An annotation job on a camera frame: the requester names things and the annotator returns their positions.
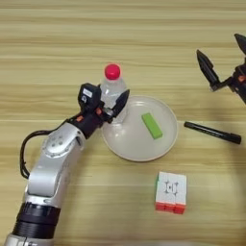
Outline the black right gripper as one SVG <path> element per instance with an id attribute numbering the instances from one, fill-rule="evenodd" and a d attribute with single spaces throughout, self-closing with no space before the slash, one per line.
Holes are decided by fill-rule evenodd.
<path id="1" fill-rule="evenodd" d="M 235 34 L 234 37 L 238 47 L 246 55 L 246 36 Z M 237 66 L 231 77 L 227 78 L 223 82 L 220 82 L 217 74 L 213 70 L 213 64 L 209 58 L 200 50 L 197 50 L 196 54 L 200 69 L 209 81 L 211 89 L 216 91 L 227 86 L 246 104 L 246 63 Z"/>

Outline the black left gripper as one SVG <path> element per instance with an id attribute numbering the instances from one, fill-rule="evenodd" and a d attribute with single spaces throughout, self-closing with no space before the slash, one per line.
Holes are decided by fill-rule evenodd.
<path id="1" fill-rule="evenodd" d="M 114 107 L 111 109 L 96 108 L 94 111 L 84 111 L 68 119 L 68 122 L 77 127 L 85 136 L 90 138 L 91 135 L 103 126 L 105 122 L 111 123 L 125 108 L 130 91 L 127 89 L 115 101 Z"/>

